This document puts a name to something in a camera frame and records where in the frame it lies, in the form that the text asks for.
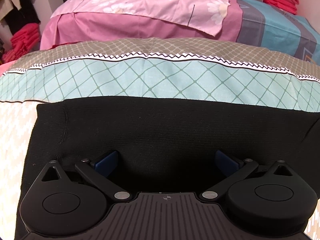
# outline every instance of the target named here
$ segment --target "gray stripe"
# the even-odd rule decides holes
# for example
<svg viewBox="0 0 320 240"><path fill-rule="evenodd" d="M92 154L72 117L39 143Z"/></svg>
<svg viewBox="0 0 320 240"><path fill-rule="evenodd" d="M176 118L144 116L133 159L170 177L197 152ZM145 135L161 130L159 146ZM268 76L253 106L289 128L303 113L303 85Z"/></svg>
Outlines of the gray stripe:
<svg viewBox="0 0 320 240"><path fill-rule="evenodd" d="M236 42L260 47L266 23L264 15L243 0L237 0L237 2L243 11L243 19Z"/></svg>
<svg viewBox="0 0 320 240"><path fill-rule="evenodd" d="M294 54L294 57L305 60L306 55L309 55L309 57L311 58L313 53L316 51L317 46L317 40L313 36L313 34L310 31L308 31L308 29L305 26L303 26L302 23L293 18L287 12L284 12L283 10L280 10L279 8L274 6L272 6L272 8L277 12L281 13L300 30L300 42L297 51Z"/></svg>

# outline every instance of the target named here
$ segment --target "black ribbed fabric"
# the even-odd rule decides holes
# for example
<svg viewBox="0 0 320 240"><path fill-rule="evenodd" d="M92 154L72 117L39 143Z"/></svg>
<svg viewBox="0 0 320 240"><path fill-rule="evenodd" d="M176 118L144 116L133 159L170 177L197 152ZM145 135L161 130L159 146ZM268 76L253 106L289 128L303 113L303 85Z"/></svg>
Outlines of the black ribbed fabric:
<svg viewBox="0 0 320 240"><path fill-rule="evenodd" d="M37 111L20 202L48 161L70 165L110 149L121 158L109 178L129 191L205 190L223 178L213 165L220 149L265 165L283 159L320 196L320 113L134 97L71 99ZM15 239L25 233L18 213Z"/></svg>

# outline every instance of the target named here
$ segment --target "brown patterned fabric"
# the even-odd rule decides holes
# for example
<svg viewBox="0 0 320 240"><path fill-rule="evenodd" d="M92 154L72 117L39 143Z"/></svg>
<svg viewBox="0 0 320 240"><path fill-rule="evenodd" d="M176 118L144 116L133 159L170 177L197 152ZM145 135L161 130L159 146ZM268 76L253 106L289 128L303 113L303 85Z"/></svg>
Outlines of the brown patterned fabric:
<svg viewBox="0 0 320 240"><path fill-rule="evenodd" d="M310 62L266 48L204 38L130 38L106 42L85 41L77 44L58 46L55 49L32 52L20 58L10 69L28 69L33 64L45 64L60 58L83 56L89 53L116 56L131 52L146 54L159 52L172 55L192 53L201 56L217 56L229 61L251 62L266 66L289 68L297 75L311 75L320 79L319 66Z"/></svg>

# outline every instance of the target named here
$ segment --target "zigzag pattern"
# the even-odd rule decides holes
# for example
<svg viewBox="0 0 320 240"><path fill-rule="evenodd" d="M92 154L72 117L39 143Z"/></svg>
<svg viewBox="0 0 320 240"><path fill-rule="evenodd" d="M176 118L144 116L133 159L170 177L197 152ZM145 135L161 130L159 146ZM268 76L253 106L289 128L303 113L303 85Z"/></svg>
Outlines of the zigzag pattern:
<svg viewBox="0 0 320 240"><path fill-rule="evenodd" d="M33 64L30 68L28 69L42 69L44 67L48 67L50 65L58 64L58 63L63 63L71 60L77 60L77 59L95 59L95 60L103 60L103 61L109 61L109 62L119 62L122 60L127 60L127 59L132 59L132 58L158 58L158 59L164 59L168 61L187 61L187 60L203 60L207 62L213 62L213 63L218 63L227 67L233 67L233 68L246 68L246 69L252 69L256 71L263 71L263 72L271 72L271 73L281 73L281 74L289 74L292 76L295 76L299 80L309 80L309 81L315 81L320 83L320 79L311 76L311 75L297 75L293 73L290 69L288 68L278 68L278 67L273 67L273 66L267 66L267 65L261 65L261 64L256 64L256 63L251 63L251 62L235 62L235 61L229 61L225 60L223 58L217 57L217 56L201 56L198 54L193 54L193 53L182 53L182 54L165 54L165 53L159 53L159 52L151 52L149 54L142 53L142 52L131 52L131 53L126 53L126 54L121 54L121 55L103 55L103 54L97 54L97 53L90 53L90 54L85 54L83 56L72 56L72 57L65 57L65 58L60 58L57 60L54 60L53 62L47 62L43 64ZM23 74L25 73L28 69L23 69L23 68L14 68L9 71L6 71L3 73L3 75L6 75L8 73L17 73L17 74Z"/></svg>

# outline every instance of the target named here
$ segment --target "metal screw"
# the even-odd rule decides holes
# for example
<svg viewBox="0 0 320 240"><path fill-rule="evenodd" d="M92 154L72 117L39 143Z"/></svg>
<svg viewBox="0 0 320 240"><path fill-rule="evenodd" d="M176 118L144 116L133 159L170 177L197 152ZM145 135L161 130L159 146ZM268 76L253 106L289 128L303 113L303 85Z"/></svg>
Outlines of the metal screw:
<svg viewBox="0 0 320 240"><path fill-rule="evenodd" d="M202 196L207 199L214 199L218 196L218 194L214 191L205 191L202 193Z"/></svg>
<svg viewBox="0 0 320 240"><path fill-rule="evenodd" d="M130 194L125 191L120 191L115 194L115 198L117 199L127 199L128 197L130 197Z"/></svg>

